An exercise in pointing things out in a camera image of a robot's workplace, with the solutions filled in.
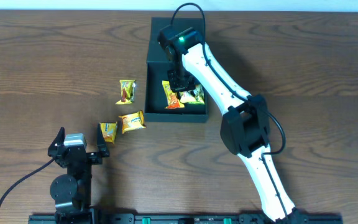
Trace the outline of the yellow chocolate cake snack packet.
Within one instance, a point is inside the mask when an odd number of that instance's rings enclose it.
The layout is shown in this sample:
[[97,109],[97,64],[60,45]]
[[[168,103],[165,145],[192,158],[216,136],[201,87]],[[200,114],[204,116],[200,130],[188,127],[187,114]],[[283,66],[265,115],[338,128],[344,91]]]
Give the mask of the yellow chocolate cake snack packet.
[[180,98],[180,102],[183,104],[187,104],[187,103],[193,104],[196,102],[196,98],[191,94],[191,91],[179,92],[179,98]]

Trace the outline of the green pandan cake snack packet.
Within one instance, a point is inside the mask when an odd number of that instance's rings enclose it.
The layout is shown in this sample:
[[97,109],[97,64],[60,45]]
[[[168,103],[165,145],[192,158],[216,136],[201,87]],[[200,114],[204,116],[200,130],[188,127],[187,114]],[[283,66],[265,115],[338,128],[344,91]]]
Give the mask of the green pandan cake snack packet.
[[204,105],[204,91],[202,85],[196,85],[193,90],[189,91],[190,100],[189,104]]

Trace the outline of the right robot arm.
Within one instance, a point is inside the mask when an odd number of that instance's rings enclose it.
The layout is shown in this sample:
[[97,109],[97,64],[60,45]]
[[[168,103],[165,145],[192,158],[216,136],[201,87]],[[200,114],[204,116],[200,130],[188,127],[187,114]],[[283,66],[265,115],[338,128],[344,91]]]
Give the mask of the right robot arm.
[[220,136],[227,149],[246,166],[259,193],[262,210],[273,222],[289,223],[295,204],[286,193],[270,148],[269,113],[263,96],[252,96],[220,66],[203,36],[194,28],[177,32],[163,28],[157,37],[174,64],[168,72],[172,91],[194,90],[201,84],[222,114]]

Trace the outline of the yellow chocolate wafer snack packet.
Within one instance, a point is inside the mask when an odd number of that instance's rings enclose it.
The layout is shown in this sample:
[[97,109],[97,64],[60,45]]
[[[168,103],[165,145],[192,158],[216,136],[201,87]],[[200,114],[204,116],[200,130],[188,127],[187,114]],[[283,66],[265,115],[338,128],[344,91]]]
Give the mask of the yellow chocolate wafer snack packet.
[[135,99],[135,80],[134,79],[126,79],[126,80],[119,80],[120,83],[120,90],[121,90],[121,97],[117,105],[127,105],[132,104]]

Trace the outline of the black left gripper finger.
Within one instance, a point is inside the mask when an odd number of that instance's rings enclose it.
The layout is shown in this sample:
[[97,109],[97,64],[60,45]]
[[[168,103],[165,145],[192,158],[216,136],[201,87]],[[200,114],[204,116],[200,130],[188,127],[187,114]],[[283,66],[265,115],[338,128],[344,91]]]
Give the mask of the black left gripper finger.
[[51,145],[48,147],[47,154],[49,157],[57,157],[60,148],[63,146],[64,139],[65,139],[65,128],[61,127],[59,129],[57,136],[52,141]]
[[97,147],[98,147],[98,152],[101,155],[101,157],[109,157],[110,156],[109,149],[108,149],[106,141],[103,137],[103,133],[102,133],[100,124],[98,124],[98,128],[97,128]]

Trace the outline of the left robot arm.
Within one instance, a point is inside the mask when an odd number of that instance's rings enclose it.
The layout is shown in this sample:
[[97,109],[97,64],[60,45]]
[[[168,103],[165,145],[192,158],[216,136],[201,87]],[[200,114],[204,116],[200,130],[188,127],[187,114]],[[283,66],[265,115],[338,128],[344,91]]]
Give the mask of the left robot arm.
[[98,221],[98,213],[91,208],[92,166],[103,163],[109,157],[109,149],[104,140],[101,126],[97,127],[96,152],[87,152],[84,134],[65,134],[60,128],[56,138],[48,148],[48,156],[60,167],[67,170],[53,180],[50,195],[55,201],[56,223],[89,224]]

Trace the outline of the orange cracker snack packet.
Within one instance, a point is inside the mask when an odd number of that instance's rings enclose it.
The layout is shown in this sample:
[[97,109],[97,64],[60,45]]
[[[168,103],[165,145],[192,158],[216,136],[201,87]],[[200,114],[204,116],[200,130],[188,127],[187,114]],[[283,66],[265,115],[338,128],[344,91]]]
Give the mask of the orange cracker snack packet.
[[146,128],[142,110],[132,114],[121,115],[119,118],[121,118],[122,121],[122,134],[128,131]]

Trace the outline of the yellow cheddar sandwich snack packet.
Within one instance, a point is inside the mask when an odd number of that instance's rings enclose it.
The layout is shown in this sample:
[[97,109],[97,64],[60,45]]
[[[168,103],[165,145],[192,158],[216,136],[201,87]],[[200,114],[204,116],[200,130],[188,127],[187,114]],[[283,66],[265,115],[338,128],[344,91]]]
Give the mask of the yellow cheddar sandwich snack packet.
[[100,123],[100,130],[106,142],[115,143],[117,133],[117,122],[114,123]]

